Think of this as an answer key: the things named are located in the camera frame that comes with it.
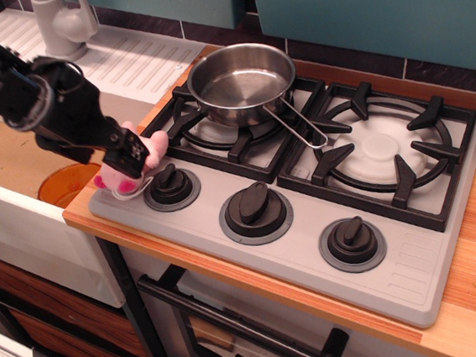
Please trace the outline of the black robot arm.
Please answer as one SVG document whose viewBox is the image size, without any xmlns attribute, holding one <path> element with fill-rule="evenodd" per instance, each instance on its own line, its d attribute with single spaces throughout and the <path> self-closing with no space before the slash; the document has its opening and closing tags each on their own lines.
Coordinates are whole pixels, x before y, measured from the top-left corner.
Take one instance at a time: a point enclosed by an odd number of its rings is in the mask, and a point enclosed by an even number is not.
<svg viewBox="0 0 476 357">
<path fill-rule="evenodd" d="M 100 91 L 68 60 L 32 61 L 0 45 L 0 116 L 11 129 L 31 131 L 42 150 L 87 164 L 94 151 L 103 162 L 139 178 L 151 150 L 135 133 L 105 116 Z"/>
</svg>

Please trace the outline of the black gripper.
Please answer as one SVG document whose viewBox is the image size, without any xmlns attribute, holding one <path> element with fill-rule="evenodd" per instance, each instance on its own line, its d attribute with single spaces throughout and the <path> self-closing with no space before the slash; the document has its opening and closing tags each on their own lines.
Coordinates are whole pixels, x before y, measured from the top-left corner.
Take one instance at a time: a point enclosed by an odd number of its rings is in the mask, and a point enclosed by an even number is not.
<svg viewBox="0 0 476 357">
<path fill-rule="evenodd" d="M 68 60 L 42 57 L 32 62 L 32 74 L 49 86 L 50 106 L 34 129 L 42 150 L 86 164 L 95 150 L 103 163 L 130 178 L 142 176 L 149 150 L 143 140 L 100 106 L 100 91 Z"/>
</svg>

